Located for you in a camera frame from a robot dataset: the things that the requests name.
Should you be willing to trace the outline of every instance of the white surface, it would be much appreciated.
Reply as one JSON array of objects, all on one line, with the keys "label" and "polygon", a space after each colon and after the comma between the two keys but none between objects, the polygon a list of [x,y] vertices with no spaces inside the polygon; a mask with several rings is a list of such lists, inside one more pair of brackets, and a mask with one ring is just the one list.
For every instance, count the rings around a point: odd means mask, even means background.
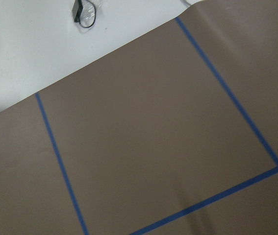
[{"label": "white surface", "polygon": [[88,30],[73,22],[73,4],[0,0],[0,111],[186,9],[181,0],[106,0]]}]

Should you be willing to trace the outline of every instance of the blue tape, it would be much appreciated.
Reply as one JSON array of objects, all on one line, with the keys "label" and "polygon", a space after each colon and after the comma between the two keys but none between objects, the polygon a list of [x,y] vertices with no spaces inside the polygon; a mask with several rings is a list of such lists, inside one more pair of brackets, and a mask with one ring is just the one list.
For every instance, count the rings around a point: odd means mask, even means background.
[{"label": "blue tape", "polygon": [[258,129],[258,127],[256,126],[256,124],[253,122],[253,120],[251,119],[251,117],[248,115],[248,113],[246,112],[246,110],[243,108],[243,106],[241,105],[241,103],[239,102],[239,100],[237,99],[237,97],[234,95],[234,93],[231,91],[230,87],[227,85],[227,83],[224,81],[223,77],[219,74],[219,72],[217,71],[217,69],[215,68],[215,66],[212,64],[212,62],[209,60],[209,58],[207,57],[207,55],[204,53],[204,51],[201,49],[200,45],[197,43],[197,41],[194,39],[194,37],[191,35],[191,33],[189,32],[189,30],[186,28],[186,26],[184,25],[184,23],[182,22],[182,20],[179,17],[175,18],[176,22],[178,23],[178,25],[180,26],[180,28],[182,29],[182,31],[184,32],[184,34],[186,35],[186,37],[189,39],[189,41],[191,42],[191,44],[194,46],[194,48],[196,49],[196,51],[199,53],[200,57],[204,60],[204,62],[206,63],[206,65],[209,67],[209,69],[211,70],[211,72],[214,74],[214,76],[217,78],[218,82],[221,84],[221,86],[224,88],[225,92],[228,94],[228,96],[230,97],[230,99],[232,100],[232,102],[234,103],[234,105],[237,107],[237,109],[239,110],[239,112],[241,113],[241,115],[243,116],[243,118],[246,120],[246,122],[248,123],[248,125],[250,126],[250,128],[252,129],[252,131],[254,132],[254,134],[257,136],[257,138],[259,139],[259,141],[261,142],[261,144],[263,145],[263,147],[265,148],[265,150],[268,152],[268,154],[271,156],[272,160],[275,162],[275,164],[278,167],[278,156],[276,155],[276,153],[274,152],[274,150],[271,148],[271,146],[268,144],[268,142],[265,140],[264,136],[262,135],[262,133],[260,132],[260,130]]},{"label": "blue tape", "polygon": [[243,190],[243,189],[245,189],[245,188],[247,188],[251,185],[254,185],[254,184],[256,184],[256,183],[258,183],[258,182],[260,182],[264,179],[267,179],[267,178],[269,178],[269,177],[271,177],[271,176],[273,176],[277,173],[278,173],[278,166],[271,169],[271,170],[268,170],[268,171],[266,171],[262,174],[259,174],[259,175],[255,176],[255,177],[253,177],[253,178],[251,178],[251,179],[249,179],[249,180],[247,180],[243,183],[240,183],[240,184],[238,184],[238,185],[236,185],[232,188],[229,188],[229,189],[227,189],[223,192],[220,192],[220,193],[218,193],[218,194],[216,194],[212,197],[209,197],[209,198],[207,198],[207,199],[205,199],[205,200],[203,200],[203,201],[201,201],[197,204],[194,204],[194,205],[192,205],[192,206],[190,206],[186,209],[183,209],[182,211],[179,211],[175,214],[167,216],[166,218],[163,218],[163,219],[161,219],[161,220],[159,220],[159,221],[157,221],[153,224],[150,224],[150,225],[148,225],[148,226],[146,226],[146,227],[144,227],[144,228],[142,228],[138,231],[135,231],[134,233],[131,233],[130,235],[146,234],[146,233],[150,232],[151,230],[157,229],[157,228],[159,228],[159,227],[161,227],[165,224],[168,224],[168,223],[170,223],[170,222],[172,222],[176,219],[179,219],[179,218],[181,218],[181,217],[183,217],[187,214],[195,212],[195,211],[197,211],[197,210],[199,210],[203,207],[206,207],[206,206],[208,206],[208,205],[210,205],[210,204],[212,204],[216,201],[219,201],[219,200],[221,200],[225,197],[228,197],[228,196],[230,196],[230,195],[232,195],[232,194],[234,194],[238,191],[241,191],[241,190]]},{"label": "blue tape", "polygon": [[76,214],[78,216],[80,225],[82,227],[83,233],[84,233],[84,235],[89,235],[88,230],[87,230],[86,225],[85,225],[85,222],[84,222],[84,219],[83,219],[83,216],[82,216],[82,213],[80,211],[78,202],[76,200],[76,196],[74,194],[74,190],[73,190],[73,188],[71,186],[71,183],[69,181],[69,177],[67,175],[64,163],[63,163],[63,161],[61,159],[61,156],[60,156],[60,153],[59,153],[59,150],[58,150],[58,147],[57,147],[57,143],[56,143],[56,140],[55,140],[54,135],[52,133],[51,126],[50,126],[49,120],[47,118],[47,115],[46,115],[43,103],[42,103],[41,98],[40,98],[40,95],[38,93],[36,93],[35,97],[36,97],[37,103],[38,103],[38,105],[40,107],[40,110],[41,110],[41,113],[42,113],[42,117],[43,117],[46,129],[47,129],[47,132],[48,132],[48,134],[50,136],[52,147],[53,147],[55,155],[57,157],[57,160],[58,160],[58,163],[59,163],[59,167],[61,169],[61,173],[62,173],[62,175],[64,177],[64,180],[65,180],[65,183],[66,183],[66,186],[67,186],[67,190],[68,190],[69,195],[71,197],[72,204],[74,205],[74,208],[75,208]]}]

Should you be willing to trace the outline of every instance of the plastic bag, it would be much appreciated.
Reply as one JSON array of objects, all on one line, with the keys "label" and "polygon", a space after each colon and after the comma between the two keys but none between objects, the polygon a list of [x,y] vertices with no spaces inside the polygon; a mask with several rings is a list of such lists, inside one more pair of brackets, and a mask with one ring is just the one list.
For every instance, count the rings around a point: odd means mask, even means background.
[{"label": "plastic bag", "polygon": [[90,28],[94,25],[98,9],[104,0],[76,0],[73,7],[74,21],[83,28]]}]

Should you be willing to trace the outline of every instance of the blue painter's tape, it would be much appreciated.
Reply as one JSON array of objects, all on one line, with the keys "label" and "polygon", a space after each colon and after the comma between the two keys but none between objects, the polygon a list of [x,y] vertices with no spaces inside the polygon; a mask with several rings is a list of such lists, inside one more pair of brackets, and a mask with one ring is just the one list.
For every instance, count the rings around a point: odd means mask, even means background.
[{"label": "blue painter's tape", "polygon": [[259,141],[261,142],[261,144],[263,145],[263,147],[265,148],[265,150],[268,152],[268,154],[271,156],[272,160],[275,162],[275,164],[278,167],[278,156],[276,155],[276,153],[274,152],[274,150],[271,148],[271,146],[268,144],[268,142],[266,141],[266,139],[264,138],[264,136],[262,135],[262,133],[260,132],[260,130],[258,129],[258,127],[256,126],[256,124],[253,122],[253,120],[251,119],[251,117],[248,115],[248,113],[246,112],[246,110],[243,108],[243,106],[241,105],[241,103],[239,102],[239,100],[237,99],[237,97],[234,95],[234,93],[231,91],[230,87],[227,85],[227,83],[224,81],[224,79],[222,78],[222,76],[220,75],[220,73],[217,71],[217,69],[215,68],[215,66],[212,64],[212,62],[209,60],[209,58],[207,57],[207,55],[204,53],[204,51],[202,50],[202,48],[200,47],[200,45],[197,43],[197,41],[194,39],[194,37],[191,35],[191,33],[189,32],[189,30],[186,28],[186,26],[184,25],[184,23],[182,22],[182,20],[179,17],[175,18],[176,22],[178,23],[178,25],[180,26],[180,28],[182,29],[182,31],[184,32],[184,34],[186,35],[186,37],[189,39],[189,41],[191,42],[191,44],[194,46],[194,48],[197,50],[197,52],[199,53],[200,57],[204,60],[204,62],[206,63],[206,65],[209,67],[209,69],[211,70],[211,72],[214,74],[214,76],[216,77],[216,79],[218,80],[218,82],[221,84],[221,86],[224,88],[225,92],[228,94],[228,96],[230,97],[230,99],[232,100],[232,102],[234,103],[234,105],[237,107],[237,109],[239,110],[239,112],[241,113],[241,115],[243,116],[243,118],[246,120],[246,122],[248,123],[248,125],[250,126],[250,128],[252,129],[252,131],[254,132],[254,134],[257,136],[257,138],[259,139]]},{"label": "blue painter's tape", "polygon": [[218,193],[218,194],[216,194],[216,195],[214,195],[212,197],[209,197],[209,198],[207,198],[207,199],[205,199],[205,200],[203,200],[203,201],[201,201],[201,202],[199,202],[197,204],[194,204],[193,206],[190,206],[190,207],[188,207],[186,209],[183,209],[182,211],[179,211],[179,212],[177,212],[175,214],[167,216],[166,218],[163,218],[163,219],[161,219],[161,220],[159,220],[159,221],[157,221],[155,223],[152,223],[152,224],[150,224],[150,225],[148,225],[148,226],[146,226],[146,227],[144,227],[144,228],[142,228],[142,229],[140,229],[138,231],[135,231],[134,233],[131,233],[130,235],[142,235],[142,234],[146,234],[146,233],[148,233],[148,232],[150,232],[150,231],[152,231],[154,229],[157,229],[157,228],[159,228],[159,227],[161,227],[161,226],[163,226],[165,224],[168,224],[168,223],[170,223],[170,222],[172,222],[172,221],[174,221],[176,219],[179,219],[179,218],[181,218],[181,217],[183,217],[183,216],[185,216],[187,214],[195,212],[195,211],[197,211],[197,210],[199,210],[199,209],[201,209],[203,207],[206,207],[206,206],[208,206],[208,205],[210,205],[210,204],[212,204],[212,203],[214,203],[216,201],[219,201],[219,200],[221,200],[221,199],[223,199],[225,197],[228,197],[228,196],[230,196],[230,195],[232,195],[232,194],[234,194],[234,193],[236,193],[238,191],[241,191],[241,190],[243,190],[243,189],[245,189],[245,188],[247,188],[247,187],[249,187],[251,185],[254,185],[254,184],[256,184],[256,183],[258,183],[258,182],[260,182],[262,180],[265,180],[265,179],[267,179],[267,178],[269,178],[269,177],[271,177],[271,176],[273,176],[273,175],[275,175],[277,173],[278,173],[278,166],[273,168],[273,169],[271,169],[271,170],[268,170],[268,171],[266,171],[266,172],[264,172],[262,174],[259,174],[259,175],[255,176],[255,177],[245,181],[245,182],[242,182],[242,183],[240,183],[240,184],[238,184],[238,185],[236,185],[236,186],[234,186],[232,188],[229,188],[229,189],[227,189],[227,190],[225,190],[223,192],[220,192],[220,193]]},{"label": "blue painter's tape", "polygon": [[50,136],[52,147],[54,149],[57,161],[59,163],[59,167],[61,169],[61,173],[62,173],[62,175],[64,177],[64,180],[65,180],[65,183],[66,183],[69,195],[71,197],[71,201],[72,201],[72,203],[74,205],[74,208],[75,208],[76,214],[78,216],[80,225],[82,227],[83,233],[84,233],[84,235],[89,235],[89,232],[88,232],[88,230],[86,228],[86,225],[85,225],[82,213],[81,213],[79,205],[78,205],[78,202],[76,200],[76,196],[75,196],[74,190],[73,190],[73,188],[71,186],[71,183],[69,181],[69,177],[67,175],[64,163],[63,163],[63,161],[61,159],[61,156],[60,156],[60,153],[59,153],[59,150],[58,150],[58,147],[57,147],[57,143],[56,143],[56,140],[55,140],[54,135],[52,133],[51,126],[50,126],[49,120],[47,118],[47,115],[46,115],[46,112],[45,112],[42,100],[41,100],[40,95],[38,93],[35,94],[35,97],[36,97],[37,103],[38,103],[38,105],[40,107],[40,110],[41,110],[41,113],[42,113],[42,117],[43,117],[46,129],[47,129],[47,132],[48,132],[48,134]]}]

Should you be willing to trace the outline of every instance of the black cable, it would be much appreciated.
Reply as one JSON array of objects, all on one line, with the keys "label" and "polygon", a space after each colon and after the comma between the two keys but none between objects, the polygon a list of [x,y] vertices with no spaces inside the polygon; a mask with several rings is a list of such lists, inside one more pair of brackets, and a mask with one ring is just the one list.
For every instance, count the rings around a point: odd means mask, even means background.
[{"label": "black cable", "polygon": [[91,23],[91,25],[89,25],[89,26],[83,26],[83,25],[81,24],[80,15],[81,15],[81,12],[82,12],[82,10],[83,10],[83,4],[82,4],[82,0],[78,0],[78,2],[79,2],[79,11],[78,11],[79,17],[78,17],[78,22],[79,22],[79,24],[80,24],[80,26],[81,26],[82,28],[90,28],[90,27],[92,27],[92,26],[94,25],[94,23],[95,23],[95,19],[96,19],[96,7],[95,7],[94,3],[92,3],[92,2],[89,1],[89,0],[84,0],[84,1],[87,1],[88,3],[92,4],[92,6],[94,7],[94,20],[93,20],[93,22]]},{"label": "black cable", "polygon": [[188,7],[191,6],[191,4],[187,1],[187,0],[181,0],[185,5],[187,5]]}]

